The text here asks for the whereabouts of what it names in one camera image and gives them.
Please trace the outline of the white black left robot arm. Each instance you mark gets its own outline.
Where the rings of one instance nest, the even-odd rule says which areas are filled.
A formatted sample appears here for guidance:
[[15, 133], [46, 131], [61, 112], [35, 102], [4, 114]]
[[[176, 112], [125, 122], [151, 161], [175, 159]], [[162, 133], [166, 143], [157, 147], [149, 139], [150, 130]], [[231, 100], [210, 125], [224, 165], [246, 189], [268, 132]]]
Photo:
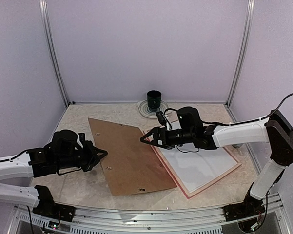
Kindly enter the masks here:
[[0, 202], [40, 208], [47, 216], [58, 213], [50, 190], [46, 186], [24, 187], [4, 184], [12, 178], [38, 178], [47, 175], [61, 175], [68, 172], [91, 171], [107, 156], [106, 150], [99, 149], [85, 133], [64, 129], [53, 134], [51, 142], [42, 148], [26, 149], [15, 156], [0, 158]]

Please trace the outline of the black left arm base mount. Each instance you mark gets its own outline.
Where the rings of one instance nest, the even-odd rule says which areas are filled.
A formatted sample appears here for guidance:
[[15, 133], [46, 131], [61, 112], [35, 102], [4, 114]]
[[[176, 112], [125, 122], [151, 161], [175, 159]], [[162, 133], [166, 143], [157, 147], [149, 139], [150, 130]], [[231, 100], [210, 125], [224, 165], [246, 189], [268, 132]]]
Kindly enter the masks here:
[[56, 219], [58, 221], [72, 222], [76, 208], [59, 203], [39, 203], [32, 209], [33, 213]]

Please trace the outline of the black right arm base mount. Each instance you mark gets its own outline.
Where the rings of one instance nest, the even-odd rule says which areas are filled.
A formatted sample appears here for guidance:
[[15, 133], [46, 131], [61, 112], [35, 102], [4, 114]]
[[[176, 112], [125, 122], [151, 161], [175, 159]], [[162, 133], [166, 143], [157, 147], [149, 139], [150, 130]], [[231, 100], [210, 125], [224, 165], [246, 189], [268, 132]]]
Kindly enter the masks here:
[[254, 205], [251, 203], [229, 204], [223, 207], [225, 219], [227, 222], [248, 218], [265, 212], [263, 204]]

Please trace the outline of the brown backing board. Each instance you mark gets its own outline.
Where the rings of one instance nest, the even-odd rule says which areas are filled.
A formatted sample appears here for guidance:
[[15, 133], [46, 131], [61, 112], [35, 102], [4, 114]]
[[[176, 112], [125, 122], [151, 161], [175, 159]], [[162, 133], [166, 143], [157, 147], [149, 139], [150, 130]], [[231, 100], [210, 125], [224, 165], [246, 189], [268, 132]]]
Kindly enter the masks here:
[[88, 122], [95, 146], [108, 152], [101, 165], [113, 196], [176, 187], [152, 147], [140, 142], [138, 127], [93, 118]]

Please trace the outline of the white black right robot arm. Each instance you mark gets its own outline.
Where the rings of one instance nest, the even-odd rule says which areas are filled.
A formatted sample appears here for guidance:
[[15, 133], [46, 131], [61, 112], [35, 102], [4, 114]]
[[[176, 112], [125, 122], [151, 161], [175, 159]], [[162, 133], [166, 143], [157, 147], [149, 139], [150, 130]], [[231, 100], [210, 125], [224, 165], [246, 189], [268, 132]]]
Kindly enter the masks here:
[[286, 167], [293, 163], [293, 127], [278, 110], [244, 122], [224, 124], [204, 122], [198, 109], [183, 107], [176, 111], [180, 128], [171, 129], [164, 112], [156, 113], [161, 126], [152, 128], [140, 138], [142, 143], [163, 149], [191, 143], [197, 149], [216, 150], [229, 145], [269, 143], [271, 156], [248, 192], [248, 199], [240, 204], [240, 213], [251, 216], [268, 190], [281, 178]]

